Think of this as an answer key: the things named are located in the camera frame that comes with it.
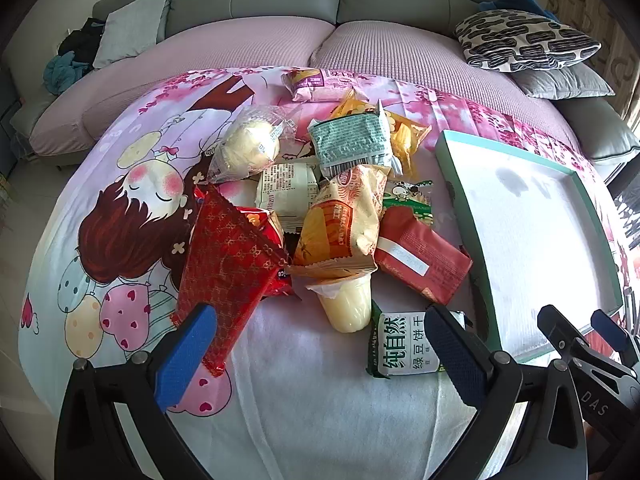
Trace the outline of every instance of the patterned curtain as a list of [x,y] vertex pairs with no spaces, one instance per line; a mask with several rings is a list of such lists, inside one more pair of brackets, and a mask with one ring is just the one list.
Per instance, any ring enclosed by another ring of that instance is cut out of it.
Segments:
[[640,136],[640,60],[615,17],[602,0],[549,0],[547,8],[602,44],[586,63],[614,89],[606,99]]
[[2,174],[0,174],[0,230],[4,226],[4,212],[11,201],[11,187]]

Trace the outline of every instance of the brown hair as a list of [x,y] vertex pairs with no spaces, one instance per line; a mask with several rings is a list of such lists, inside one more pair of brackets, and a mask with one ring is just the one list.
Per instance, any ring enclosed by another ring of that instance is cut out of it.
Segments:
[[[117,277],[142,276],[158,260],[171,271],[176,290],[180,287],[186,262],[191,228],[200,204],[193,195],[193,177],[207,174],[211,156],[203,156],[184,177],[187,203],[171,216],[146,221],[149,213],[144,202],[129,203],[121,178],[101,191],[94,209],[78,229],[78,250],[85,272],[98,283],[111,283]],[[185,209],[192,212],[184,219]],[[174,244],[184,242],[184,252],[174,251]]]

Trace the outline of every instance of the pink snack package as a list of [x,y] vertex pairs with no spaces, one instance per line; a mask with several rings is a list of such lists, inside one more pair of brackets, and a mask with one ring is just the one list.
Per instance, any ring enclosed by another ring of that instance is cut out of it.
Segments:
[[282,75],[282,83],[291,92],[292,101],[341,101],[352,89],[357,99],[367,101],[353,72],[307,68]]

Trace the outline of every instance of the red patterned wrapper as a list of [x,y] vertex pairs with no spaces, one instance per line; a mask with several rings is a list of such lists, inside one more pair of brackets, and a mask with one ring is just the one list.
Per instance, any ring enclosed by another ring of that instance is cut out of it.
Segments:
[[[278,247],[284,247],[284,231],[274,211],[259,209],[257,207],[236,206],[239,212],[243,213],[248,221],[265,235]],[[285,272],[284,268],[278,270],[276,277],[264,291],[265,296],[295,296],[291,276]]]
[[473,261],[414,217],[410,207],[386,210],[375,253],[382,270],[431,301],[446,305]]
[[198,303],[216,309],[218,329],[204,356],[214,376],[225,360],[278,270],[286,253],[256,229],[213,187],[207,187],[172,315],[179,325]]

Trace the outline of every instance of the blue gripper pad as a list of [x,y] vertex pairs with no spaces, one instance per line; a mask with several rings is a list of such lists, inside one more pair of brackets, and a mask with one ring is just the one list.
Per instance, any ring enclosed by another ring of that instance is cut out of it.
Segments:
[[626,331],[620,328],[603,311],[596,310],[591,314],[591,326],[616,352],[624,352],[626,350],[628,345]]
[[207,305],[156,372],[154,397],[162,412],[169,406],[175,406],[182,399],[189,381],[216,335],[217,325],[216,311]]
[[424,333],[462,402],[478,410],[482,408],[486,399],[486,374],[435,308],[428,308],[424,314]]

